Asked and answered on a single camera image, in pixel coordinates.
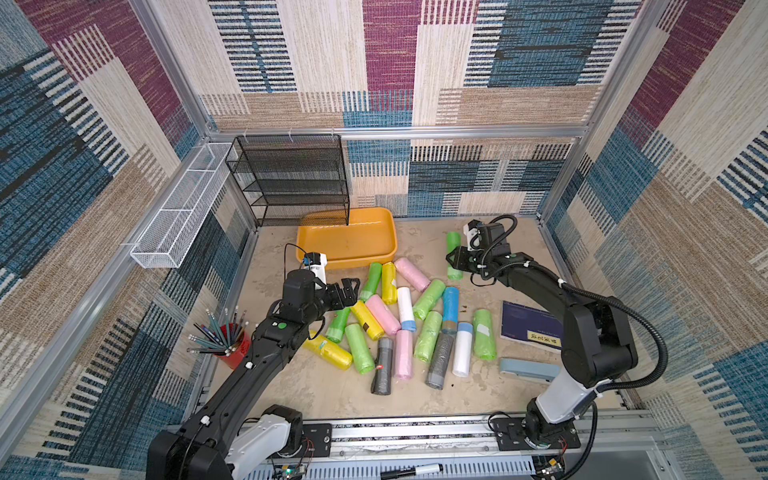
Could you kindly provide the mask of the thin dark green roll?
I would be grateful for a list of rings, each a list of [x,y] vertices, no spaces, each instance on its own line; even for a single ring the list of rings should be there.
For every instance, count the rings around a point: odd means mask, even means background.
[[[446,234],[446,255],[450,255],[456,248],[462,244],[462,235],[458,232],[448,232]],[[452,281],[458,281],[463,278],[463,272],[455,269],[451,263],[448,263],[447,277]]]

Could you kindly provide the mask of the large yellow bag roll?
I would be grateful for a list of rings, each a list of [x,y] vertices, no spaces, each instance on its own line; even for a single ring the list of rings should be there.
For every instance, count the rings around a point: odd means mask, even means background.
[[[323,335],[307,339],[302,347],[340,370],[348,370],[353,363],[353,357],[348,351]]]

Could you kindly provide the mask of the light green roll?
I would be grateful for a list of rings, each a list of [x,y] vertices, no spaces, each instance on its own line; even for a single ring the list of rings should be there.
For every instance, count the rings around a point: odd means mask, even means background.
[[[440,279],[434,279],[430,282],[413,305],[413,314],[417,320],[423,321],[426,319],[428,313],[442,298],[445,289],[446,285]]]
[[[497,349],[491,312],[488,309],[476,310],[473,314],[472,325],[474,328],[474,356],[485,361],[495,360]]]
[[[442,322],[441,313],[432,310],[427,314],[414,347],[414,357],[416,359],[427,364],[432,361]]]

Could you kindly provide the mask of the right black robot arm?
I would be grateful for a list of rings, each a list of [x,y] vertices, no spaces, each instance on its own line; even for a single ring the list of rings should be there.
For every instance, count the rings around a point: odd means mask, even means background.
[[[668,347],[650,321],[615,297],[566,282],[526,254],[488,259],[461,246],[449,252],[446,260],[457,270],[496,280],[525,294],[562,325],[561,370],[545,392],[529,402],[524,418],[525,440],[533,448],[557,443],[599,394],[651,385],[668,367]],[[639,361],[630,319],[652,337],[657,361],[642,378],[621,382],[619,378]]]

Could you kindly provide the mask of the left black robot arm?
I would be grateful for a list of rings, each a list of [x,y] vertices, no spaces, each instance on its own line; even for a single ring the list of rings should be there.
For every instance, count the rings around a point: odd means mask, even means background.
[[[148,479],[243,479],[301,434],[293,421],[264,414],[245,433],[240,429],[269,383],[310,338],[309,327],[329,311],[353,306],[360,280],[326,284],[308,269],[290,271],[282,298],[255,327],[244,359],[223,385],[177,431],[162,431],[147,455]]]

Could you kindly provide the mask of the dark green roll left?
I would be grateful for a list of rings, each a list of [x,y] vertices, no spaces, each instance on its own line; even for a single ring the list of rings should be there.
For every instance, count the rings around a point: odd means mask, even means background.
[[[326,331],[328,340],[336,344],[339,344],[343,340],[350,313],[351,310],[349,307],[345,307],[336,312],[335,317]]]

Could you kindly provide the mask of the yellow roll near box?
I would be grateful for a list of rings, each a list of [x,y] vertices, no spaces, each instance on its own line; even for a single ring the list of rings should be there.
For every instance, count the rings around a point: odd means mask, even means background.
[[[387,305],[393,305],[397,303],[398,292],[396,283],[396,267],[393,262],[387,262],[382,266],[381,275],[381,290],[382,300]]]

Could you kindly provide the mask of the pink roll centre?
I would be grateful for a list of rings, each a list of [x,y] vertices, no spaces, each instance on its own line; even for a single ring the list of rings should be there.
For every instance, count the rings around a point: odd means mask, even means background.
[[[401,324],[382,298],[378,294],[374,294],[365,304],[384,332],[390,337],[395,337],[397,332],[401,330]]]

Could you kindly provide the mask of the yellow plastic storage box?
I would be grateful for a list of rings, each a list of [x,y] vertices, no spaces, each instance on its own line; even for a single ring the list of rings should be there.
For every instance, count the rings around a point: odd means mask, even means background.
[[[382,207],[327,210],[300,221],[296,243],[327,257],[328,270],[390,262],[398,249],[392,213]]]

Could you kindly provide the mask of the pink roll near box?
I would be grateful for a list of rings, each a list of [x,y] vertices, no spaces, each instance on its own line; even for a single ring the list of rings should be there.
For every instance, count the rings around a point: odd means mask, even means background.
[[[408,258],[398,258],[394,265],[400,276],[419,292],[424,292],[429,287],[430,279]]]

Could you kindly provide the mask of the dark grey roll left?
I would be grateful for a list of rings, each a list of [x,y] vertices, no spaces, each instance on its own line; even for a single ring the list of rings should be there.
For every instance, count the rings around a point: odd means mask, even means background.
[[[392,369],[394,359],[394,341],[389,337],[378,340],[375,374],[371,385],[371,393],[379,396],[391,394]]]

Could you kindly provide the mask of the white roll lower right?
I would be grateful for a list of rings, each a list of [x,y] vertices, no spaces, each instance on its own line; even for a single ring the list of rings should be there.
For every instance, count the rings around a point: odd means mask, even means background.
[[[472,356],[473,326],[460,322],[455,336],[452,373],[459,378],[466,378],[470,373]]]

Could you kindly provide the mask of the grey roll right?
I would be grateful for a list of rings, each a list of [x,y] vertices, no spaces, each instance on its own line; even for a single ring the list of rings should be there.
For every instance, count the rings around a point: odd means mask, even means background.
[[[435,390],[444,388],[445,376],[450,365],[455,335],[440,332],[427,372],[425,384]]]

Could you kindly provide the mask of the dark blue notebook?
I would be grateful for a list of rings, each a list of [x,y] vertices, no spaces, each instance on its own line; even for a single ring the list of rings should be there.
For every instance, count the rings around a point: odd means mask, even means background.
[[[560,351],[563,326],[544,310],[503,301],[500,335],[518,343]]]

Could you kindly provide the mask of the red pencil cup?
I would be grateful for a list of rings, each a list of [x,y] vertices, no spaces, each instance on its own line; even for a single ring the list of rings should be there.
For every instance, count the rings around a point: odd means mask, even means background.
[[[207,313],[207,324],[194,323],[188,339],[193,343],[188,353],[213,356],[234,370],[250,348],[249,325],[244,313],[236,305],[232,311],[225,308],[221,318]]]

